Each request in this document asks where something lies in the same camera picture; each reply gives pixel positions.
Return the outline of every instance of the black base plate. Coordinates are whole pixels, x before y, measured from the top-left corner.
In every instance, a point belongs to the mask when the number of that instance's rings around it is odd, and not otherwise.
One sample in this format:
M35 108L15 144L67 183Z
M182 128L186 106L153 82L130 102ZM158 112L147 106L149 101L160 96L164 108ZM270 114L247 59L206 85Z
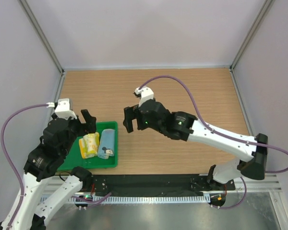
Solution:
M202 196L202 191L213 191L206 175L94 175L95 192L104 196L121 197L178 197ZM233 181L226 184L227 190L235 190ZM224 190L224 186L214 188Z

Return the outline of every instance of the white bracket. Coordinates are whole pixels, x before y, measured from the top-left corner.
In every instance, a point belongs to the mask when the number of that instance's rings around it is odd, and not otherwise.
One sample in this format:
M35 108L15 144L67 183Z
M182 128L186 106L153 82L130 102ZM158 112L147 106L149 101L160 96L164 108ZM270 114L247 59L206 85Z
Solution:
M58 116L58 118L63 119L77 119L77 115L72 110L72 100L69 98L59 99L58 100L58 106L54 110L54 113Z
M46 201L37 206L35 214L45 217L44 224L47 226L57 211L71 198L72 195L82 189L82 182L76 176L69 176Z
M140 102L139 102L139 107L146 101L150 100L150 99L153 99L154 98L154 92L146 87L146 86L143 86L143 88L141 88L139 90L139 87L135 89L134 93L136 95L141 95L141 99L140 99Z

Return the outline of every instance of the wooden table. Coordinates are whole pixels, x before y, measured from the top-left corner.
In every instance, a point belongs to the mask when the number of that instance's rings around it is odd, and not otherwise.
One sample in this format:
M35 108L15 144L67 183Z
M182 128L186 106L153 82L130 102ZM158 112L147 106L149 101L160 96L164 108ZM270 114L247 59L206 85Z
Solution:
M88 109L97 121L119 124L119 164L92 170L94 174L207 173L213 164L234 158L213 147L171 140L151 129L127 133L123 109L138 104L135 88L151 77L172 75L191 90L206 122L247 135L248 131L228 69L141 69L69 71L61 98L73 100L74 111ZM171 112L195 110L185 90L175 81L158 79L149 84L157 101Z

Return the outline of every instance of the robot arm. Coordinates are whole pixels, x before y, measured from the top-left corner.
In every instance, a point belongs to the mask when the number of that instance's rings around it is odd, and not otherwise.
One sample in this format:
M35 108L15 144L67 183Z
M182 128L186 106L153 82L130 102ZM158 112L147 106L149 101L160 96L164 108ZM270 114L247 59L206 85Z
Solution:
M133 132L132 120L136 119L138 130L152 128L170 139L201 142L236 156L225 164L211 166L207 180L212 188L221 187L242 175L254 180L264 179L266 148L230 140L213 131L264 144L267 143L266 135L244 136L208 124L212 128L210 131L194 115L181 111L171 113L162 103L156 102L153 91L148 87L137 88L134 94L140 98L139 104L124 108L123 124L128 133Z
M87 110L81 110L85 119L85 123L82 124L72 110L70 99L60 99L57 103L48 105L55 108L53 119L44 129L39 145L28 155L23 175L24 195L19 191L8 216L0 223L0 230L46 229L45 226L66 200L92 183L92 174L88 170L76 167L65 183L49 199L38 205L43 191L64 163L76 138L96 132L96 118ZM23 202L9 226L21 198Z

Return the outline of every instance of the cable connector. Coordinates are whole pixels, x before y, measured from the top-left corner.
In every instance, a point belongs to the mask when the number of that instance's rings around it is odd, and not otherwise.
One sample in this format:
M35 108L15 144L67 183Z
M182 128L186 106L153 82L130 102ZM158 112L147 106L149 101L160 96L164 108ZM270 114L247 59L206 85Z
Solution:
M47 108L54 108L55 107L54 102L48 102L46 104L48 105Z

